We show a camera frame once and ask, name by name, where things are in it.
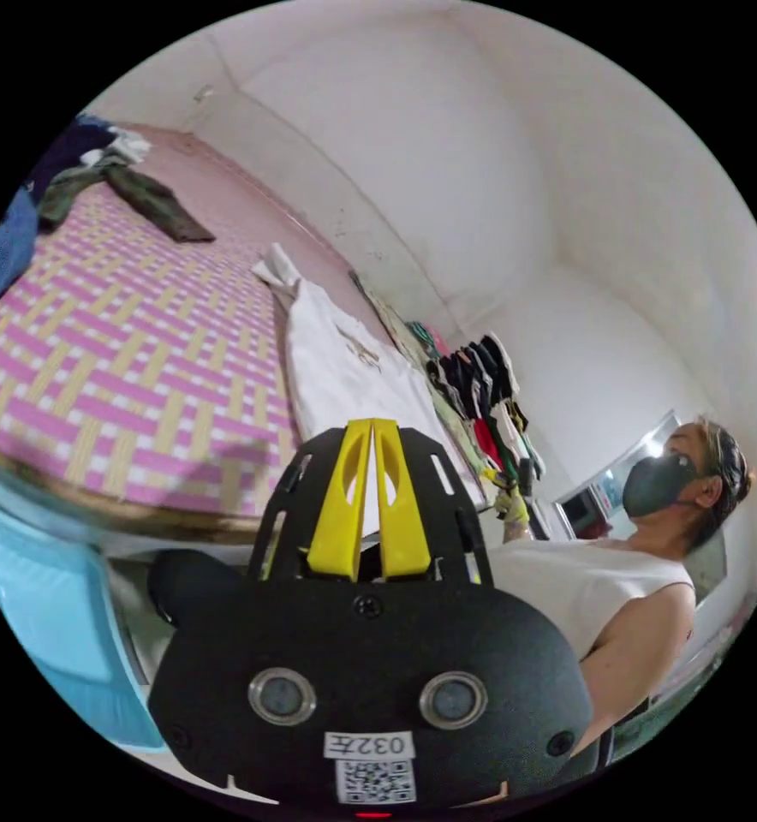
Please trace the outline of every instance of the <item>label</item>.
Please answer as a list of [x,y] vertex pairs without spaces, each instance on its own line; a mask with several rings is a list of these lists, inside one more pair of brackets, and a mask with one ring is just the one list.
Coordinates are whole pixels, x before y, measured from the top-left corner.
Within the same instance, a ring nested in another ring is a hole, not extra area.
[[342,805],[402,805],[415,802],[413,761],[337,759],[336,792]]
[[325,759],[354,762],[394,762],[415,759],[413,734],[408,730],[389,734],[325,734]]

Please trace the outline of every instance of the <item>woman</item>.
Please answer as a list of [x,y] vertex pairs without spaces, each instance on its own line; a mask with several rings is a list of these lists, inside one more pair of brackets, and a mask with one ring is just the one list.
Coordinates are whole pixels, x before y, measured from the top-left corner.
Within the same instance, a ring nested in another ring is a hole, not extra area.
[[488,551],[494,584],[551,619],[581,661],[593,721],[574,753],[627,716],[669,674],[692,633],[695,593],[683,559],[749,494],[735,439],[705,418],[681,426],[623,490],[629,539],[531,542],[526,509],[500,494],[504,544]]

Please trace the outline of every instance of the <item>woman's ear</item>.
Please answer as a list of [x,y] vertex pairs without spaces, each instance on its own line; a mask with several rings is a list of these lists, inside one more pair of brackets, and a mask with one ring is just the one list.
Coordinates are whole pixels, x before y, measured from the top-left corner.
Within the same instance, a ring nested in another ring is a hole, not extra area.
[[706,477],[700,480],[701,492],[695,499],[695,504],[701,508],[710,509],[721,497],[724,485],[720,477]]

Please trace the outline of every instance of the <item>screw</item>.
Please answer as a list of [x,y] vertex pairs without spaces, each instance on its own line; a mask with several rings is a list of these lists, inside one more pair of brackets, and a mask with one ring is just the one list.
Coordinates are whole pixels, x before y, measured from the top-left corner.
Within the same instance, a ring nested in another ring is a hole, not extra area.
[[547,743],[547,753],[550,756],[564,756],[573,747],[573,742],[575,737],[568,730],[563,730]]
[[190,734],[181,725],[174,725],[170,729],[170,741],[173,743],[174,748],[179,748],[182,751],[190,749]]
[[356,597],[355,602],[353,603],[353,610],[359,615],[359,617],[364,617],[365,619],[375,619],[381,614],[381,601],[378,597],[374,597],[371,594]]

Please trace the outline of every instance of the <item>hair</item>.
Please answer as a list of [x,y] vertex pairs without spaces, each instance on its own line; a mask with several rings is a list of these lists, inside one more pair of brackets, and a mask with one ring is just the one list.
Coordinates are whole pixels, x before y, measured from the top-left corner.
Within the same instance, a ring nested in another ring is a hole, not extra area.
[[721,493],[715,504],[699,519],[692,533],[689,552],[706,545],[747,498],[755,482],[741,447],[726,428],[701,416],[696,421],[706,445],[704,475],[721,479]]

